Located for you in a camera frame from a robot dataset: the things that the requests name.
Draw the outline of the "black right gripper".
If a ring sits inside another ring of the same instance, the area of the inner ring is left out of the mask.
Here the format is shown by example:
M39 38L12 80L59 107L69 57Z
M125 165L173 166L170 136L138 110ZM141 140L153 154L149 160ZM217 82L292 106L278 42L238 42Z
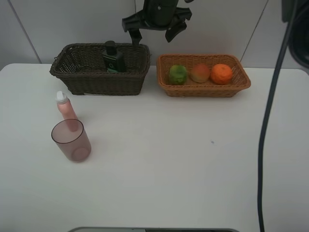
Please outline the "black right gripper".
M165 38L170 43L179 33L186 30L185 20L190 20L189 8L155 6L143 9L122 19L125 32L129 32L133 46L139 46L142 35L139 29L166 30Z

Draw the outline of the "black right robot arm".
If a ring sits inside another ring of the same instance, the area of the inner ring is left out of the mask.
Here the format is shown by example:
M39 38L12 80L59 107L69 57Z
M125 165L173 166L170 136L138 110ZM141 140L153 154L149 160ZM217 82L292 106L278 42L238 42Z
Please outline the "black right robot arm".
M177 0L145 0L143 9L122 19L124 32L128 32L132 44L138 46L142 40L140 29L165 31L167 42L171 42L187 28L190 8L178 7Z

